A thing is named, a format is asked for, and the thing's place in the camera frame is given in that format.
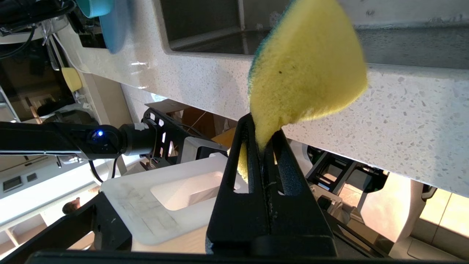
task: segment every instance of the countertop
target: countertop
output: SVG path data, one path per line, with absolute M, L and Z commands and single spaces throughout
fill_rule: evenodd
M 173 52 L 159 1 L 129 3 L 117 54 L 58 33 L 77 67 L 235 120 L 249 112 L 251 56 Z M 287 137 L 469 197 L 469 70 L 370 64 L 368 78 L 357 102 Z

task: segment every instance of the teal bowl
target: teal bowl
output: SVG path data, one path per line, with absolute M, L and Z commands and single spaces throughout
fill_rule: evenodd
M 107 15 L 114 8 L 114 0 L 76 0 L 76 3 L 87 18 Z

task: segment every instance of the sink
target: sink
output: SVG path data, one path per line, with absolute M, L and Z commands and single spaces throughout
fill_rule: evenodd
M 253 55 L 289 0 L 160 0 L 176 52 Z M 339 0 L 368 63 L 469 69 L 469 1 Z

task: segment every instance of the yellow sponge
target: yellow sponge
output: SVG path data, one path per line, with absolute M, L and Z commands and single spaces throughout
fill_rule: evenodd
M 256 141 L 336 113 L 367 87 L 355 30 L 336 0 L 296 0 L 256 52 L 249 74 Z

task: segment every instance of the black metal bracket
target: black metal bracket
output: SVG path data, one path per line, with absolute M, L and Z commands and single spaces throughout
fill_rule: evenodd
M 247 148 L 248 194 L 233 191 L 242 144 Z M 236 128 L 206 249 L 225 256 L 337 256 L 331 229 L 283 131 L 259 153 L 251 114 Z
M 184 140 L 187 137 L 196 137 L 204 140 L 209 138 L 203 135 L 192 134 L 183 129 L 184 124 L 179 123 L 170 116 L 156 109 L 148 108 L 142 118 L 142 123 L 152 125 L 156 129 L 156 140 L 153 153 L 145 155 L 150 161 L 158 164 L 158 167 L 166 167 L 180 164 Z M 169 156 L 170 144 L 177 150 L 177 156 Z M 200 147 L 196 159 L 207 158 L 212 153 L 222 153 L 227 156 L 227 152 L 214 148 Z
M 324 172 L 327 171 L 330 165 L 341 169 L 336 180 L 330 180 L 324 176 Z M 324 186 L 329 190 L 329 192 L 338 195 L 350 175 L 352 175 L 355 170 L 362 171 L 363 173 L 372 176 L 371 181 L 366 186 L 363 186 L 363 191 L 365 193 L 380 190 L 383 188 L 384 183 L 386 183 L 387 175 L 384 174 L 383 170 L 370 167 L 366 164 L 327 151 L 321 151 L 321 156 L 314 163 L 313 168 L 305 177 L 308 182 Z
M 78 155 L 94 160 L 121 155 L 121 132 L 111 125 L 0 122 L 0 155 Z
M 450 264 L 449 261 L 419 261 L 408 259 L 340 259 L 340 258 L 282 258 L 244 257 L 194 254 L 99 251 L 42 251 L 31 256 L 28 264 Z

